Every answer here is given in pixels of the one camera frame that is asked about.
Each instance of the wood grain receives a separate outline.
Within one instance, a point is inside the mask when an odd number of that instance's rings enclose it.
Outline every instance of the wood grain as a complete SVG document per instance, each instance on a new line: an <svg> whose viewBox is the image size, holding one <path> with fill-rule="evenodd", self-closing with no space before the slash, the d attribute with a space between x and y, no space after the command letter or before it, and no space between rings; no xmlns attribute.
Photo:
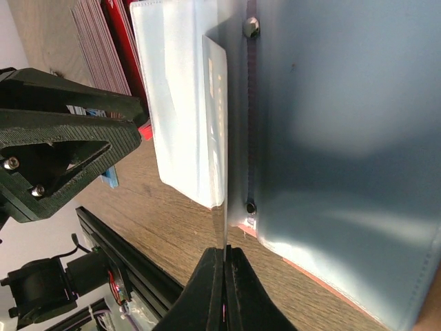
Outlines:
<svg viewBox="0 0 441 331"><path fill-rule="evenodd" d="M30 65L62 72L89 84L70 14L75 0L9 0ZM87 209L186 284L203 250L221 244L222 213L190 201L158 176L153 143L116 165L120 187L99 179L77 197ZM240 246L274 303L299 330L385 330L373 319L295 270L238 228L229 242ZM438 270L415 330L441 330L441 271Z"/></svg>

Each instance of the wooden surface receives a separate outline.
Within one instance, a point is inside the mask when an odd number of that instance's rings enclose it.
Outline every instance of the wooden surface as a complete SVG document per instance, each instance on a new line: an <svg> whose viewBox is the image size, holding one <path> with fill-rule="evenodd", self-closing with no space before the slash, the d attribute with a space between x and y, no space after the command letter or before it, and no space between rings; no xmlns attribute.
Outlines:
<svg viewBox="0 0 441 331"><path fill-rule="evenodd" d="M62 72L67 79L89 84L76 39L70 8L75 0L9 0L23 47L32 67ZM152 142L116 166L120 187L99 180L77 198L122 237L186 284L206 247L219 245L220 212L210 212L158 177ZM326 289L295 270L238 228L229 242L240 246L274 303L299 330L385 330ZM441 330L441 271L415 330Z"/></svg>

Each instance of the wooden table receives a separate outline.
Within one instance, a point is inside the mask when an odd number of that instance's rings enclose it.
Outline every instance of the wooden table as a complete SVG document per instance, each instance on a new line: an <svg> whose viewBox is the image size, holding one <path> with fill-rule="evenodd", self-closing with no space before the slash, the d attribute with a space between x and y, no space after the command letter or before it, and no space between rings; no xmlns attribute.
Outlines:
<svg viewBox="0 0 441 331"><path fill-rule="evenodd" d="M89 85L70 15L75 0L9 0L9 4L30 65ZM96 180L77 200L185 285L203 250L220 243L221 233L214 226L218 213L159 180L151 141L142 142L116 170L117 189ZM245 251L274 303L300 330L385 330L238 228L229 229L229 242ZM415 330L441 330L441 270Z"/></svg>

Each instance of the white wall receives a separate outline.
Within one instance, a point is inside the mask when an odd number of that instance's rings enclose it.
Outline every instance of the white wall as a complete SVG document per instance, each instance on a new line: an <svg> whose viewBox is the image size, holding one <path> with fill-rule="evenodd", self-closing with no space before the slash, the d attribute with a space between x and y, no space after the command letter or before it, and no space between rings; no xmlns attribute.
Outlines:
<svg viewBox="0 0 441 331"><path fill-rule="evenodd" d="M28 67L28 59L12 18L8 2L0 0L0 69Z"/></svg>
<svg viewBox="0 0 441 331"><path fill-rule="evenodd" d="M0 0L0 69L7 67L21 69L28 66L28 60L9 5L6 0ZM76 203L71 201L53 217L43 221L20 224L14 219L9 219L0 230L0 239L3 240L3 243L0 244L0 279L5 278L9 271L19 269L29 261L71 251L74 244L70 235L74 232L78 234L80 243L87 247L75 207L77 207ZM64 258L64 266L68 261L81 256L81 254L83 253L77 252L71 257ZM109 286L103 285L81 297L77 301L79 307L76 310L45 323L30 325L24 330L44 330L109 293Z"/></svg>

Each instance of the red wire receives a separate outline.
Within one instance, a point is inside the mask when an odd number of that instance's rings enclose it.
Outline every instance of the red wire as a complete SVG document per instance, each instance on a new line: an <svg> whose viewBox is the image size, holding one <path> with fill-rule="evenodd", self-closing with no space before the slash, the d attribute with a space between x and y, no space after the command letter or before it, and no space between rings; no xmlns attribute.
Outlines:
<svg viewBox="0 0 441 331"><path fill-rule="evenodd" d="M115 298L115 301L117 304L122 305L121 299L119 297L118 288L116 287L115 280L113 278L113 274L109 271L109 285L110 285L110 291L113 294L113 297Z"/></svg>

